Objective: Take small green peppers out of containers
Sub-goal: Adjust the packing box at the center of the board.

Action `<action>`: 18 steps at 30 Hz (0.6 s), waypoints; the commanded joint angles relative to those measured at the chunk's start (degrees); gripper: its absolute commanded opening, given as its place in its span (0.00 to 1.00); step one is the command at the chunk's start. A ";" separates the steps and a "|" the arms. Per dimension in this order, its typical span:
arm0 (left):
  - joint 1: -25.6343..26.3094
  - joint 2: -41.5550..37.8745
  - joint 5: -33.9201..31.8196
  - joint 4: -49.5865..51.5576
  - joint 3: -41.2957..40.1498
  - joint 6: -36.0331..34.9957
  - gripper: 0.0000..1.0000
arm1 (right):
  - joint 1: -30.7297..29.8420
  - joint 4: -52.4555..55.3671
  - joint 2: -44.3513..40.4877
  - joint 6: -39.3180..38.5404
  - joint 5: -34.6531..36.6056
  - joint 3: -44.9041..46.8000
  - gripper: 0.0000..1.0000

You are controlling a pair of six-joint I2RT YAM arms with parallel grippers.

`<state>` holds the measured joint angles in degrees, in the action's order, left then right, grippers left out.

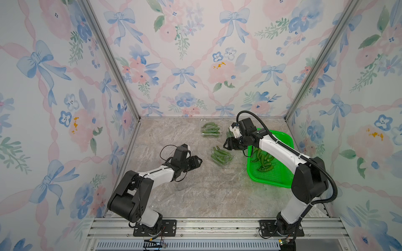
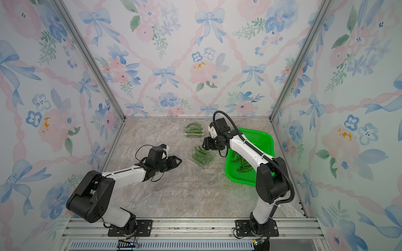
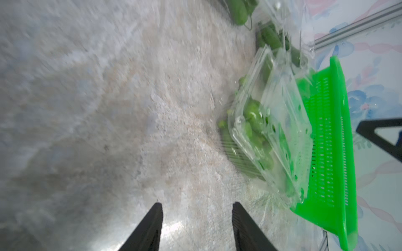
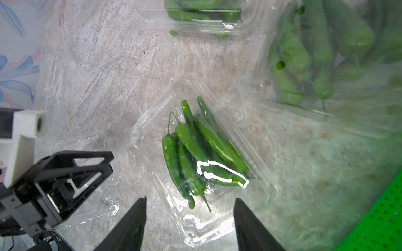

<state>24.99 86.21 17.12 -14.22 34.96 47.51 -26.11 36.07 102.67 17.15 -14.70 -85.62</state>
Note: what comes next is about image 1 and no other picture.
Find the green peppers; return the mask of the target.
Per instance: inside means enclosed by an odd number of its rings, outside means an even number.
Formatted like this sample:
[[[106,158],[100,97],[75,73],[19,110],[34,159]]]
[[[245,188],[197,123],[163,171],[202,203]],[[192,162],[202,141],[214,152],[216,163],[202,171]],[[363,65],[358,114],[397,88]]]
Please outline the green peppers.
[[[274,160],[274,156],[261,150],[255,149],[253,150],[251,163],[256,166],[256,170],[261,173],[270,172],[274,169],[272,164]]]

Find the bright green plastic basket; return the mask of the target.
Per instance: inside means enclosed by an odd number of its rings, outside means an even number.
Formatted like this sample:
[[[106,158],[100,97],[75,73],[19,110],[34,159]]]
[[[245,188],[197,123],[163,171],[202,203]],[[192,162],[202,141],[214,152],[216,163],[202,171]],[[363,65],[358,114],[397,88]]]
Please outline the bright green plastic basket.
[[[247,173],[252,181],[282,188],[291,188],[294,174],[272,154],[253,149],[247,160]]]

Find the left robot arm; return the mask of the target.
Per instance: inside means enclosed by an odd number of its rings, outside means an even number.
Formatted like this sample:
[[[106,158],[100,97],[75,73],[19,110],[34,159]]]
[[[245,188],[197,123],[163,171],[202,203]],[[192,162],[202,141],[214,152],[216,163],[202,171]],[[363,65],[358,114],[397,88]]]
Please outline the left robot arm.
[[[162,215],[148,207],[153,189],[165,183],[175,182],[182,174],[199,168],[203,160],[193,155],[187,144],[175,148],[173,156],[160,167],[148,172],[127,171],[113,191],[107,209],[130,223],[139,223],[158,229]]]

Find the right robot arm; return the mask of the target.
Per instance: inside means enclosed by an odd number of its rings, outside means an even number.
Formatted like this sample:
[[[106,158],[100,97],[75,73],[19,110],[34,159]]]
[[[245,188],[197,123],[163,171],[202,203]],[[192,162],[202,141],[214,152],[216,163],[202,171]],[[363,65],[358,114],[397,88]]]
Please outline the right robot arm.
[[[310,158],[277,138],[266,127],[257,129],[250,118],[234,122],[229,127],[233,136],[224,144],[227,150],[246,150],[252,146],[272,155],[293,174],[292,196],[278,213],[274,229],[279,235],[295,234],[302,219],[319,197],[329,188],[330,178],[320,158]]]

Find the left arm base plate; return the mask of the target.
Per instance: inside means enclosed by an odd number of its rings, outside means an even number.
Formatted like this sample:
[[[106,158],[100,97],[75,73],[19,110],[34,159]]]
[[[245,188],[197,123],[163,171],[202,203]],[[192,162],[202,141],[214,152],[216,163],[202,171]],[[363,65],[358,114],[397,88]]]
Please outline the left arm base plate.
[[[158,220],[153,227],[136,223],[134,226],[134,237],[175,237],[177,231],[177,220]]]

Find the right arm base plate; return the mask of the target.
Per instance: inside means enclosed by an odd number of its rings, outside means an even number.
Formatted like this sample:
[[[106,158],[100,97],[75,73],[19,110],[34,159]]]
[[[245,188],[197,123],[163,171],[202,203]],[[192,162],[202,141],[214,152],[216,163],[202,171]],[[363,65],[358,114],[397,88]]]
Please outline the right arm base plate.
[[[282,236],[282,237],[303,237],[304,230],[299,221],[288,224],[282,220],[259,220],[259,234],[263,238]]]

